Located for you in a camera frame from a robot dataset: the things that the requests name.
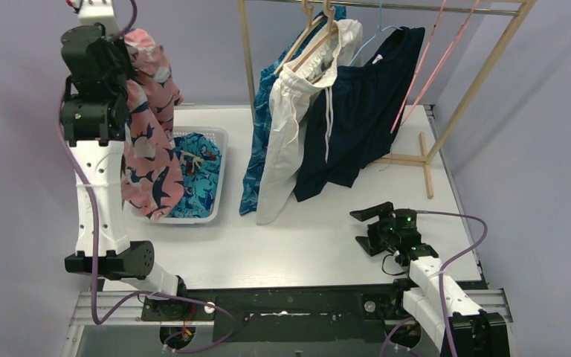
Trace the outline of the pink plastic hanger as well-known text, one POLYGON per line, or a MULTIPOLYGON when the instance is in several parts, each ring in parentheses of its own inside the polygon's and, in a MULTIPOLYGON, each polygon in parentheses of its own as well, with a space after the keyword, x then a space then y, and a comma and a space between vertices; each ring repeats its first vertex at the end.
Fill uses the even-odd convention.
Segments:
POLYGON ((458 44, 460 43, 461 39, 463 38, 463 35, 465 34, 465 32, 468 29, 468 26, 470 25, 470 20, 471 17, 475 14, 475 12, 478 10, 479 5, 481 4, 480 0, 476 0, 474 1, 472 7, 470 8, 470 10, 468 11, 467 16, 465 17, 464 21, 461 23, 461 25, 459 26, 454 38, 451 40, 450 44, 447 46, 445 52, 443 53, 443 55, 440 57, 438 63, 436 64, 436 66, 434 67, 434 69, 432 70, 432 72, 430 73, 428 79, 426 80, 425 84, 422 86, 422 89, 420 90, 420 92, 416 95, 415 100, 413 101, 413 103, 410 105, 409 109, 405 109, 402 113, 401 119, 399 121, 399 126, 401 127, 403 126, 407 120, 410 118, 410 116, 413 114, 414 109, 417 107, 418 104, 420 104, 420 102, 422 101, 422 98, 427 94, 427 92, 429 91, 430 87, 432 86, 432 84, 434 83, 435 79, 439 76, 439 73, 441 72, 441 70, 443 69, 443 67, 447 64, 447 61, 450 59, 452 53, 454 52, 456 46, 458 46, 458 44))

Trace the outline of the pink hanger of floral shorts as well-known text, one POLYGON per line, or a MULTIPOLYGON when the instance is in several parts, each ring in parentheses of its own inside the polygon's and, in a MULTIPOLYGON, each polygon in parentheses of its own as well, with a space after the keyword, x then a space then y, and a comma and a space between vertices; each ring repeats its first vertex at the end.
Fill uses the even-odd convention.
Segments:
POLYGON ((419 61, 417 62, 416 69, 415 69, 414 74, 413 74, 413 78, 410 81, 410 85, 408 86, 408 89, 407 89, 407 92, 404 96, 404 99, 401 102, 399 112, 396 115, 396 119, 393 121, 393 125, 390 128, 390 133, 394 133, 395 129, 399 126, 399 121, 400 121, 401 116, 402 116, 402 111, 404 110, 405 105, 407 104, 408 97, 409 97, 410 93, 412 92, 412 89, 414 87, 416 79, 418 78, 419 73, 422 70, 423 63, 424 63, 425 59, 427 58, 428 51, 430 49, 430 45, 431 45, 433 38, 436 34, 437 28, 439 27, 439 24, 441 22, 442 14, 444 12, 444 9, 445 9, 447 2, 448 2, 447 0, 442 0, 442 2, 440 4, 440 9, 439 9, 438 15, 436 17, 436 21, 434 22, 433 27, 431 29, 430 35, 428 37, 428 41, 426 42, 426 45, 425 45, 425 49, 421 53, 421 57, 419 58, 419 61))

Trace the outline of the pink navy floral shorts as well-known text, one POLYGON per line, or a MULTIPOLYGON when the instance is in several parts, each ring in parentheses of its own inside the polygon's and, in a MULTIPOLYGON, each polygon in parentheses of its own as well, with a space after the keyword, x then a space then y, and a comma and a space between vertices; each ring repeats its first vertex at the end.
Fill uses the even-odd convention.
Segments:
POLYGON ((140 28, 124 37, 136 76, 127 82, 121 192, 125 201, 154 222, 169 215, 184 195, 183 175, 172 148, 175 106, 183 95, 172 77, 163 45, 140 28))

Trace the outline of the light blue shark shorts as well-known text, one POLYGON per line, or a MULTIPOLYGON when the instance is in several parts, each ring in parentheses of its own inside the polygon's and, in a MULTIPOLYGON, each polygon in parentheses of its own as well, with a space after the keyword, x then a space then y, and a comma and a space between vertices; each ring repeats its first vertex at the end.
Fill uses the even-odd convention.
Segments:
POLYGON ((222 154, 205 135, 191 132, 174 138, 181 165, 184 195, 171 210, 173 219, 202 219, 211 215, 217 197, 222 154))

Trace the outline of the white plastic basket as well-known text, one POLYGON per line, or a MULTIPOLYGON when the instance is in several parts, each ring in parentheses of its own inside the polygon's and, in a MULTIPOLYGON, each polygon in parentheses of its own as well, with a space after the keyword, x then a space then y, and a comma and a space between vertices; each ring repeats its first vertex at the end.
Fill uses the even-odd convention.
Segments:
POLYGON ((225 160, 207 132, 175 131, 168 142, 150 124, 126 135, 122 194, 135 216, 187 224, 215 215, 225 160))

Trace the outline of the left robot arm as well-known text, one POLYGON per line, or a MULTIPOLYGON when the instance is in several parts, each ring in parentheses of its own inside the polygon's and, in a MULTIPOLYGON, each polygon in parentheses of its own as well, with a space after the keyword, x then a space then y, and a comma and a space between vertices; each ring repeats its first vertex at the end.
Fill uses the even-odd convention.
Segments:
POLYGON ((60 39, 70 74, 59 110, 59 136, 76 175, 79 228, 74 253, 64 259, 72 274, 121 280, 161 299, 179 318, 190 296, 181 279, 155 261, 148 240, 126 233, 120 187, 125 125, 130 118, 126 81, 134 74, 126 46, 104 25, 80 25, 60 39))

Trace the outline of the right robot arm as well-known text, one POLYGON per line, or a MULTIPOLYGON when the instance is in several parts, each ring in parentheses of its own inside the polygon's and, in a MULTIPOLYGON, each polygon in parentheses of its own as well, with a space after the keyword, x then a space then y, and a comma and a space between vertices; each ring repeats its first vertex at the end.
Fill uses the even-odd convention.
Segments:
POLYGON ((388 297, 390 311, 416 322, 441 356, 511 356, 506 319, 479 305, 447 271, 486 236, 442 260, 417 228, 423 214, 424 210, 395 208, 391 202, 349 214, 367 223, 366 236, 356 239, 361 247, 370 256, 386 251, 402 268, 405 277, 388 297))

